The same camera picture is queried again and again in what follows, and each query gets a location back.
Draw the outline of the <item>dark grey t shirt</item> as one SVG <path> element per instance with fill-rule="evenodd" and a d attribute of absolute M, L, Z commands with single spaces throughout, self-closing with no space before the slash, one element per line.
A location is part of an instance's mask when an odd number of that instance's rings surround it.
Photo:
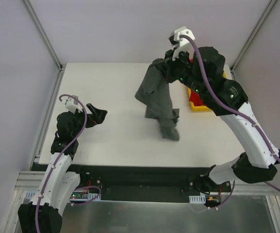
<path fill-rule="evenodd" d="M 176 129 L 179 109 L 173 108 L 165 75 L 166 69 L 158 70 L 150 64 L 135 98 L 146 105 L 145 117 L 158 121 L 162 138 L 179 141 L 180 136 Z"/>

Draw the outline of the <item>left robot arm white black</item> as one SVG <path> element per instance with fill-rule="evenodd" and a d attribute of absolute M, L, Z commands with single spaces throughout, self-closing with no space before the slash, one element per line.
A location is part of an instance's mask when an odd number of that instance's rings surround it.
<path fill-rule="evenodd" d="M 86 175 L 69 171 L 78 148 L 77 138 L 86 128 L 102 124 L 107 115 L 88 103 L 70 104 L 67 111 L 56 118 L 56 132 L 51 145 L 50 162 L 36 193 L 29 203 L 21 204 L 18 218 L 24 233 L 58 233 L 62 215 L 74 191 L 87 184 Z"/>

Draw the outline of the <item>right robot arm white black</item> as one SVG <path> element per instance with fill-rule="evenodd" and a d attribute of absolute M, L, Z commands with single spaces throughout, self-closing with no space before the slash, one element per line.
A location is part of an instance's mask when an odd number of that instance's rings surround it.
<path fill-rule="evenodd" d="M 157 119 L 167 137 L 176 131 L 177 116 L 170 100 L 169 84 L 179 81 L 197 92 L 203 103 L 232 130 L 244 152 L 234 160 L 213 165 L 197 178 L 196 190 L 208 194 L 227 181 L 269 183 L 277 174 L 280 149 L 276 148 L 257 123 L 248 97 L 240 84 L 223 76 L 225 57 L 213 47 L 201 47 L 193 56 L 181 52 L 175 60 L 169 50 L 155 59 L 145 78 L 150 82 L 145 94 L 155 97 L 148 104 L 147 115 Z"/>

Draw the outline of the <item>red t shirt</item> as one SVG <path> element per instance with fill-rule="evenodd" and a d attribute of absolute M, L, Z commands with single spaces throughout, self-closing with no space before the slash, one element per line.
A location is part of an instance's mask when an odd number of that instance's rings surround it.
<path fill-rule="evenodd" d="M 193 103 L 194 106 L 204 106 L 203 101 L 200 99 L 200 96 L 193 90 L 190 89 L 190 98 L 189 101 Z"/>

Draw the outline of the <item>yellow plastic bin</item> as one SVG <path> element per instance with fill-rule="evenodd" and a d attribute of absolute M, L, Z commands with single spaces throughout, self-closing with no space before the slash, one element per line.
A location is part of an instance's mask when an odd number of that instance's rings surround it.
<path fill-rule="evenodd" d="M 200 99 L 200 96 L 187 87 L 189 103 L 191 110 L 193 112 L 210 112 L 211 109 L 208 108 L 203 101 Z"/>

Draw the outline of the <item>left aluminium frame post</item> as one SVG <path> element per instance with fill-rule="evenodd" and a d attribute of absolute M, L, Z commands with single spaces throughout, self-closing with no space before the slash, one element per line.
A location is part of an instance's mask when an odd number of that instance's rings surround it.
<path fill-rule="evenodd" d="M 52 43 L 50 42 L 31 1 L 30 0 L 21 0 L 21 3 L 23 4 L 24 8 L 26 9 L 28 16 L 30 17 L 34 27 L 36 28 L 36 31 L 37 31 L 40 39 L 42 40 L 47 52 L 49 53 L 51 59 L 53 60 L 54 64 L 56 65 L 56 67 L 59 70 L 62 70 L 64 68 L 64 65 L 61 63 L 60 59 L 58 58 L 58 56 L 52 46 Z"/>

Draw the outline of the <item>aluminium frame post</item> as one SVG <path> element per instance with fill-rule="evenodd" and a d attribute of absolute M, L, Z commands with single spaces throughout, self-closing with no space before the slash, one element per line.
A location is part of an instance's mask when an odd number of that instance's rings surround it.
<path fill-rule="evenodd" d="M 54 64 L 56 65 L 56 67 L 59 70 L 62 70 L 64 68 L 64 65 L 61 63 L 60 59 L 58 58 L 58 56 L 52 46 L 52 43 L 50 42 L 31 1 L 30 0 L 21 0 L 21 3 L 23 4 L 24 8 L 26 9 L 28 16 L 30 17 L 34 27 L 36 28 L 36 31 L 37 31 L 40 39 L 42 40 L 47 52 L 49 53 L 51 59 L 53 60 Z"/>
<path fill-rule="evenodd" d="M 274 7 L 277 5 L 278 2 L 279 2 L 278 0 L 269 0 L 268 1 L 266 7 L 264 8 L 264 10 L 262 11 L 260 17 L 258 18 L 255 26 L 252 28 L 249 36 L 247 37 L 245 43 L 243 44 L 240 52 L 236 56 L 236 58 L 235 58 L 234 62 L 232 63 L 232 65 L 230 66 L 231 74 L 233 74 L 235 72 L 235 70 L 238 67 L 239 63 L 243 59 L 244 55 L 246 54 L 246 52 L 250 48 L 252 42 L 254 41 L 254 39 L 256 38 L 258 33 L 260 32 L 261 28 L 265 24 L 267 18 L 270 16 L 271 12 L 273 11 Z"/>

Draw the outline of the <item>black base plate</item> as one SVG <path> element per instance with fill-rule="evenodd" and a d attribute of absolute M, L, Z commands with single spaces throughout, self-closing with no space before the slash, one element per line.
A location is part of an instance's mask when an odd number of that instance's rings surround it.
<path fill-rule="evenodd" d="M 206 167 L 144 167 L 71 165 L 69 171 L 80 175 L 80 187 L 89 187 L 101 200 L 187 203 L 200 193 L 194 182 Z"/>

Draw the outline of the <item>front aluminium rail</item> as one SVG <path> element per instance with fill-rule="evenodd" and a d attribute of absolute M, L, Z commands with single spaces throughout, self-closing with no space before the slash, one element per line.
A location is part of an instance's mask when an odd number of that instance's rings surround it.
<path fill-rule="evenodd" d="M 37 190 L 45 172 L 21 171 L 17 178 L 15 190 Z M 235 182 L 235 195 L 278 196 L 279 192 L 265 183 L 248 184 L 242 181 Z"/>

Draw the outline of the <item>right aluminium frame post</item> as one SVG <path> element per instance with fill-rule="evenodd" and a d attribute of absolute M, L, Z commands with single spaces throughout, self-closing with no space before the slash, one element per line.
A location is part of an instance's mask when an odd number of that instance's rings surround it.
<path fill-rule="evenodd" d="M 260 32 L 261 28 L 265 24 L 267 18 L 270 16 L 271 12 L 273 11 L 274 7 L 277 5 L 278 2 L 279 2 L 278 0 L 269 0 L 268 1 L 266 7 L 264 8 L 264 10 L 262 11 L 260 17 L 258 18 L 255 26 L 252 28 L 249 36 L 247 37 L 245 43 L 243 44 L 240 52 L 236 56 L 236 58 L 235 58 L 234 62 L 232 63 L 232 65 L 230 66 L 231 74 L 233 74 L 235 72 L 235 70 L 238 67 L 239 63 L 243 59 L 244 55 L 246 54 L 246 52 L 250 48 L 252 42 L 254 41 L 254 39 L 256 38 L 258 33 Z"/>

